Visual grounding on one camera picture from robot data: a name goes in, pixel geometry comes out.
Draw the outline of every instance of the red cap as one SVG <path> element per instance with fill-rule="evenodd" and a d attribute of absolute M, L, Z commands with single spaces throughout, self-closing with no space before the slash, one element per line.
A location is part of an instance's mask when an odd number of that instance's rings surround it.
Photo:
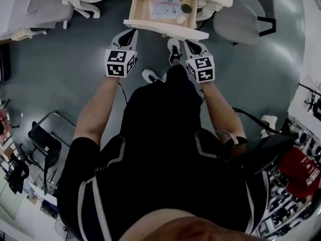
<path fill-rule="evenodd" d="M 320 168 L 300 149 L 295 147 L 286 152 L 277 167 L 288 177 L 286 188 L 293 196 L 305 198 L 317 191 L 321 180 Z"/>

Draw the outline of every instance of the white sneaker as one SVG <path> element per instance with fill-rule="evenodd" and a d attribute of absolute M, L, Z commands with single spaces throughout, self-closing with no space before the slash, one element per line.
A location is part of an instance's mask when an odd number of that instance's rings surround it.
<path fill-rule="evenodd" d="M 170 51 L 169 61 L 170 61 L 170 64 L 172 65 L 172 63 L 175 59 L 180 60 L 180 58 L 181 58 L 180 42 L 175 38 L 171 38 L 171 39 L 169 39 L 169 41 L 167 43 L 167 47 Z"/>
<path fill-rule="evenodd" d="M 153 72 L 150 69 L 144 69 L 144 71 L 142 71 L 142 77 L 144 78 L 144 80 L 146 80 L 148 83 L 154 83 L 157 80 L 160 80 L 161 82 L 164 82 L 162 79 L 160 79 L 155 72 Z"/>
<path fill-rule="evenodd" d="M 261 120 L 268 123 L 269 127 L 273 130 L 275 130 L 275 125 L 277 122 L 277 116 L 273 116 L 273 115 L 263 115 L 261 117 Z"/>

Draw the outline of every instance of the open drawer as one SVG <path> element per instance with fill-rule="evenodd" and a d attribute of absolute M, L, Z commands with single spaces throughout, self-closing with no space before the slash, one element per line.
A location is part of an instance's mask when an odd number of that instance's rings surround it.
<path fill-rule="evenodd" d="M 151 3 L 154 1 L 180 2 L 181 5 L 188 4 L 192 12 L 187 14 L 188 19 L 181 25 L 177 19 L 152 19 L 150 15 Z M 124 24 L 130 28 L 152 30 L 179 40 L 202 40 L 209 37 L 208 33 L 197 31 L 196 13 L 198 0 L 132 0 L 129 20 L 124 20 Z"/>

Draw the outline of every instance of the wrist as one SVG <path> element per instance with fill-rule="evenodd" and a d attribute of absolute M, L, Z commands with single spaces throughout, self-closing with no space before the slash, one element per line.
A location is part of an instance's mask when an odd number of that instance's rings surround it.
<path fill-rule="evenodd" d="M 212 81 L 207 81 L 207 82 L 202 82 L 202 83 L 200 83 L 200 84 L 201 84 L 202 89 L 205 89 L 205 88 L 208 88 L 208 87 L 210 87 L 210 86 L 213 86 L 213 85 L 214 85 L 214 82 L 212 82 Z"/>
<path fill-rule="evenodd" d="M 119 81 L 120 81 L 120 78 L 117 78 L 117 77 L 109 77 L 108 76 L 105 78 L 105 82 L 108 82 L 110 84 L 117 84 L 118 85 Z"/>

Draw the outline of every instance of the gray floor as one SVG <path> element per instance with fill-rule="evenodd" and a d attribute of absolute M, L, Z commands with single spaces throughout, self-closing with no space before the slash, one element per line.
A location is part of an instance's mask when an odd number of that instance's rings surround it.
<path fill-rule="evenodd" d="M 21 128 L 14 130 L 18 142 L 31 148 L 27 138 L 31 123 L 49 111 L 58 110 L 76 122 L 102 83 L 105 49 L 114 35 L 126 30 L 123 19 L 129 15 L 131 0 L 105 0 L 97 5 L 102 11 L 100 19 L 86 19 L 75 12 L 67 30 L 59 25 L 46 36 L 10 44 L 12 77 L 3 89 L 13 109 L 24 115 Z M 297 89 L 303 61 L 304 10 L 302 0 L 275 0 L 274 5 L 277 32 L 262 37 L 258 46 L 233 47 L 215 34 L 211 21 L 202 30 L 210 33 L 204 43 L 215 59 L 215 84 L 230 104 L 256 117 L 276 115 L 281 126 Z M 137 51 L 135 69 L 121 80 L 127 97 L 146 84 L 141 76 L 144 68 L 162 75 L 169 67 L 167 39 L 160 34 L 140 30 Z M 118 134 L 124 108 L 119 90 L 102 145 Z M 201 118 L 203 127 L 212 131 L 205 105 Z M 241 119 L 248 139 L 260 138 L 260 127 L 243 115 Z M 44 126 L 71 142 L 72 129 L 55 120 Z"/>

